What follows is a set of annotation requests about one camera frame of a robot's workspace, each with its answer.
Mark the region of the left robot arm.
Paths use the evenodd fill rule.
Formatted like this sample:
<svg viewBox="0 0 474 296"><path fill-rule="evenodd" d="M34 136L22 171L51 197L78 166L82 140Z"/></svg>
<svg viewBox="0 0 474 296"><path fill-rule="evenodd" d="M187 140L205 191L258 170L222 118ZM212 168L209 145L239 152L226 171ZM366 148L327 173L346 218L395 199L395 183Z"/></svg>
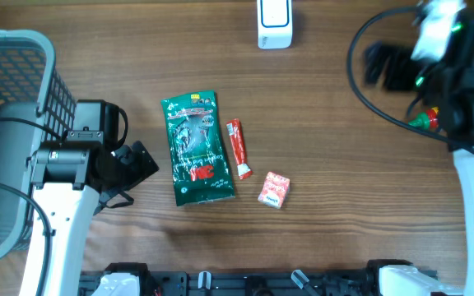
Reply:
<svg viewBox="0 0 474 296"><path fill-rule="evenodd" d="M22 295L77 293L92 217L110 200L134 200L128 191L159 169L144 145L127 145L128 116L103 100L77 102L74 123L59 140L34 153L30 185L35 209Z"/></svg>

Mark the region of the green 3M gloves package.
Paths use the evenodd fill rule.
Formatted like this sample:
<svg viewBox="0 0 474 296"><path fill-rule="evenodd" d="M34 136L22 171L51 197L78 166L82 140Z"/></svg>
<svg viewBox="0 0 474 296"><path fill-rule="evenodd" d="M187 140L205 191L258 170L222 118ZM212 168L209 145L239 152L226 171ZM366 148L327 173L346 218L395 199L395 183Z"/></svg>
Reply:
<svg viewBox="0 0 474 296"><path fill-rule="evenodd" d="M216 92L161 101L177 206L231 199L235 187L221 138Z"/></svg>

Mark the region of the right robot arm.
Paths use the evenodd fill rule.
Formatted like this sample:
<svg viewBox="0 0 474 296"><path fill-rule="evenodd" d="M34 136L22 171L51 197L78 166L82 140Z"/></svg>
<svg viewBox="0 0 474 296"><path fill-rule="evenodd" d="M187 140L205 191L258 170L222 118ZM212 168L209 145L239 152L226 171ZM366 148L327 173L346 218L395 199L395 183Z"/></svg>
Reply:
<svg viewBox="0 0 474 296"><path fill-rule="evenodd" d="M474 11L463 1L428 1L409 12L420 29L416 44L369 46L364 80L390 91L416 92L426 110L405 128L448 146L464 202L467 275L462 294L474 295Z"/></svg>

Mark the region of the small red tissue packet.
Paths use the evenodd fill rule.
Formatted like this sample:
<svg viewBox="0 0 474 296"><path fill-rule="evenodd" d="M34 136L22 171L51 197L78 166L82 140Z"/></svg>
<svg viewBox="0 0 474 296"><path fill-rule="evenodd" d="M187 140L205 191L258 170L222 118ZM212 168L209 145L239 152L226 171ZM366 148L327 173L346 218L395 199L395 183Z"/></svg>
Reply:
<svg viewBox="0 0 474 296"><path fill-rule="evenodd" d="M258 201L267 206L281 209L289 191L290 179L277 173L268 172Z"/></svg>

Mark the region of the red snack stick packet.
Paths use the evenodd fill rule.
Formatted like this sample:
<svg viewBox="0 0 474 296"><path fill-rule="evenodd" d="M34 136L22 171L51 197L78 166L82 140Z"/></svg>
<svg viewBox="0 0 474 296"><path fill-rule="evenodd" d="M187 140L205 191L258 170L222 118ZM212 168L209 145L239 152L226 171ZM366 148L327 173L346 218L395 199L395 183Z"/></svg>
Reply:
<svg viewBox="0 0 474 296"><path fill-rule="evenodd" d="M241 122L235 118L226 124L232 149L234 152L237 171L240 180L244 180L253 174L253 171L247 164L247 155L242 134Z"/></svg>

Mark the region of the red sauce bottle green cap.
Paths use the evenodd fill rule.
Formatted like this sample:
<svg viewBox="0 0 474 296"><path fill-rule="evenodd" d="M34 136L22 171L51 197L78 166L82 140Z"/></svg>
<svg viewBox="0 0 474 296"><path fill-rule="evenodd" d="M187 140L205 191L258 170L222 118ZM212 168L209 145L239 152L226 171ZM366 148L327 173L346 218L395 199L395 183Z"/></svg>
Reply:
<svg viewBox="0 0 474 296"><path fill-rule="evenodd" d="M439 128L438 114L439 108L433 107L418 113L408 124L424 131L434 131Z"/></svg>

